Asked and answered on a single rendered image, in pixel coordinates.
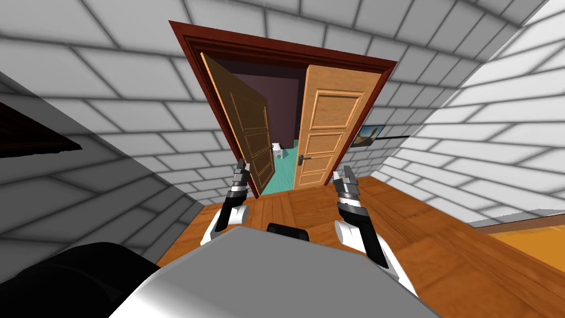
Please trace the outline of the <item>light wooden door leaf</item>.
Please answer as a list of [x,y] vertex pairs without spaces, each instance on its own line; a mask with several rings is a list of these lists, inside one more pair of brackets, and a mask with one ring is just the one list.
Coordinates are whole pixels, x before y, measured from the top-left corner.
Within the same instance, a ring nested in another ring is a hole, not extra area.
[[295,169],[294,189],[322,186],[331,177],[348,138],[381,74],[309,65],[298,155],[312,157]]

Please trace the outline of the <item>framed picture on wall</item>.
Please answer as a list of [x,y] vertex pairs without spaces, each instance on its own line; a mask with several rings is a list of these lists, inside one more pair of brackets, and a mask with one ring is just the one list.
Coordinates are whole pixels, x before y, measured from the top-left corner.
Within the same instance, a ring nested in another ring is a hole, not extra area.
[[384,128],[384,125],[363,125],[353,140],[351,148],[371,146]]

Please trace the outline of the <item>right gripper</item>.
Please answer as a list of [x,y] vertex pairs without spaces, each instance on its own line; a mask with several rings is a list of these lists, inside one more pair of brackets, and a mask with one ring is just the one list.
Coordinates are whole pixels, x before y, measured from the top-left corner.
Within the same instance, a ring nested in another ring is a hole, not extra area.
[[340,197],[355,197],[360,195],[358,181],[350,166],[344,166],[344,178],[342,174],[333,172],[333,185]]

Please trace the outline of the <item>dark brown wooden door leaf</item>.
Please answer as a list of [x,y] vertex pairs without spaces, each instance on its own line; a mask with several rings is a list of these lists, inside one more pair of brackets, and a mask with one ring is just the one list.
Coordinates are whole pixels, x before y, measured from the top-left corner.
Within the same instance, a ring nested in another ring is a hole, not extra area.
[[200,55],[238,148],[249,164],[250,178],[261,195],[275,173],[267,99],[206,53]]

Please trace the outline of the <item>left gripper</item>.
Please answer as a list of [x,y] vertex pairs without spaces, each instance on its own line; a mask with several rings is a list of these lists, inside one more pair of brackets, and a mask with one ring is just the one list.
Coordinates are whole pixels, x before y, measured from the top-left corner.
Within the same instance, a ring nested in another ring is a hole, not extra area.
[[233,175],[232,187],[245,188],[246,186],[248,186],[248,180],[249,180],[248,163],[244,163],[243,166],[243,158],[240,158]]

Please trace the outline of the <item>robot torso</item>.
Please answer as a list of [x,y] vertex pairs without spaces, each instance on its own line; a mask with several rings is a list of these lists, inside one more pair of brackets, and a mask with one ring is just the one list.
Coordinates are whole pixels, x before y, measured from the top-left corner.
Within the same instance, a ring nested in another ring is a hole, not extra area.
[[237,226],[146,279],[109,318],[441,318],[366,256]]

